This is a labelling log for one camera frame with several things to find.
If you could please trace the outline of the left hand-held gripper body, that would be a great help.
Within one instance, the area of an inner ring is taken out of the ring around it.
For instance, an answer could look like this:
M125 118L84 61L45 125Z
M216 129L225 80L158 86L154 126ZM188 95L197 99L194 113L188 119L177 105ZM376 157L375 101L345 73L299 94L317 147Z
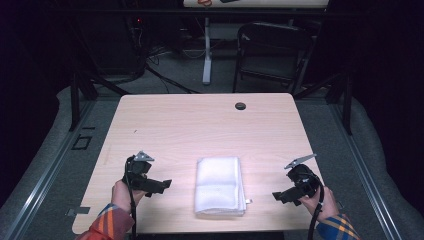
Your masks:
M153 158L143 151L126 160L122 181L131 190L153 191L152 181L147 177L147 173L151 168L150 161L153 161Z

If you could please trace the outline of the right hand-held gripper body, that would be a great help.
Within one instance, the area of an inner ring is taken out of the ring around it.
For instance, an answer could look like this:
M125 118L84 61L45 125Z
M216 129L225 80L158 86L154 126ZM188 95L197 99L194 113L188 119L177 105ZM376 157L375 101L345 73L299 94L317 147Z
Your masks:
M314 157L315 154L310 154L296 158L286 166L286 169L290 169L287 176L294 183L293 187L297 189L298 199L303 196L313 197L320 186L319 177L304 164L305 161Z

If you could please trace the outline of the white metal table leg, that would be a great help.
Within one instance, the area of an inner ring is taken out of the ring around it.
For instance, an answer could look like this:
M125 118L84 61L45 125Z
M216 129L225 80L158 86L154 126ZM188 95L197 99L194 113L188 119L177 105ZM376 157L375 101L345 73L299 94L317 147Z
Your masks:
M205 40L205 59L204 59L202 83L204 85L209 85L211 83L212 59L211 59L211 42L210 42L210 24L209 24L208 18L205 19L204 40Z

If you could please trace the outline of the person's left hand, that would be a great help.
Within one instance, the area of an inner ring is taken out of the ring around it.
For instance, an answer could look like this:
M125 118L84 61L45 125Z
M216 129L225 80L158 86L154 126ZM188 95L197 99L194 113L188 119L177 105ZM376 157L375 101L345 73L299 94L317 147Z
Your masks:
M112 187L111 203L130 214L131 202L138 205L144 196L145 192L140 190L129 193L128 186L122 180L119 180Z

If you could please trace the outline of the person's right hand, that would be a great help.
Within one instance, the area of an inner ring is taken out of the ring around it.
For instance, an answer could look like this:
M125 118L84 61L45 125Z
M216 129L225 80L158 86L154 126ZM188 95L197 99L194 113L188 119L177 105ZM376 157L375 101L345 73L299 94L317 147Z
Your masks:
M313 197L304 196L299 199L311 215L315 213L316 207L321 204L321 210L317 216L318 222L334 217L340 213L333 192L327 187L319 189Z

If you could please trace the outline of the white mesh zipper bag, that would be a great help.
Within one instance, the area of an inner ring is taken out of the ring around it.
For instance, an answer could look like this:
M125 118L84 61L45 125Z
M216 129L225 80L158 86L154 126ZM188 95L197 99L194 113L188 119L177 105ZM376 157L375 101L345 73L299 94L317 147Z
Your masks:
M247 209L238 157L197 161L194 211L214 216L243 216Z

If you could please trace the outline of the black horizontal frame bar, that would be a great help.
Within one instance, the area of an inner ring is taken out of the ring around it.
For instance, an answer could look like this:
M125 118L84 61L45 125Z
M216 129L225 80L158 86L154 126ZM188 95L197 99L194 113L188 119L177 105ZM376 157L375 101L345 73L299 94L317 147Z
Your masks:
M63 15L122 15L122 16L183 16L183 17L251 17L251 16L271 16L271 17L312 17L326 18L331 14L317 11L288 11L270 9L50 9L53 14Z

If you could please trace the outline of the black metal frame post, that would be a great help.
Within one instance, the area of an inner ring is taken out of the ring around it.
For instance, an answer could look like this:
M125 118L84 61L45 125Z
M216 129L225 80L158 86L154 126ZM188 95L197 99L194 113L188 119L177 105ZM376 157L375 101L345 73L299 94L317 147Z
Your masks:
M319 89L330 86L325 101L327 104L336 104L340 98L343 100L342 104L342 126L348 135L352 134L351 130L351 105L352 105L352 89L353 79L350 72L336 73L312 86L300 91L294 95L295 99L302 99Z
M126 90L121 89L115 84L107 81L105 78L98 74L94 74L90 71L77 71L73 74L70 79L70 96L71 96L71 113L72 121L70 125L70 131L74 131L80 122L80 97L79 93L82 93L89 101L94 101L98 97L98 92L94 87L94 84L100 84L107 89L117 93L120 96L127 95Z

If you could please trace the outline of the dark equipment with red light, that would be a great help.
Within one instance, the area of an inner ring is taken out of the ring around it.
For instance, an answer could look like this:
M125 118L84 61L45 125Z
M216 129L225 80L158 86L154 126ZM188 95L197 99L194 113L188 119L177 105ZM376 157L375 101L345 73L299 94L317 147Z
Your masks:
M92 15L78 18L84 41L101 74L144 74L146 61L142 48L144 30L130 17Z

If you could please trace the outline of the black folding chair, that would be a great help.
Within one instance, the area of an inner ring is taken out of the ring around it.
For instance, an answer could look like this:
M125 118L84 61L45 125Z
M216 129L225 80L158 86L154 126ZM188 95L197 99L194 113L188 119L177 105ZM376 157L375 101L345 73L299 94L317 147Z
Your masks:
M279 82L293 94L313 44L313 37L299 27L267 22L241 26L232 91L249 76Z

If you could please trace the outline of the grey metal floor rail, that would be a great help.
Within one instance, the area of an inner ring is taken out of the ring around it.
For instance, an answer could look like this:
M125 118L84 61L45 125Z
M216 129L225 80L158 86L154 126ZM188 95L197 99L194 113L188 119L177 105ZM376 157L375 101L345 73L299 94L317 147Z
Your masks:
M388 206L383 199L380 191L377 188L375 180L364 161L363 154L361 153L357 144L356 138L353 134L349 135L342 123L342 113L339 107L335 104L328 105L336 125L343 136L344 141L347 143L350 152L353 156L353 165L355 171L359 176L361 185L363 186L372 209L379 221L379 224L384 232L387 240L404 240L397 228L394 219L389 212Z
M54 184L65 157L96 101L83 104L72 130L71 106L62 103L54 123L17 186L0 208L0 240L21 240Z

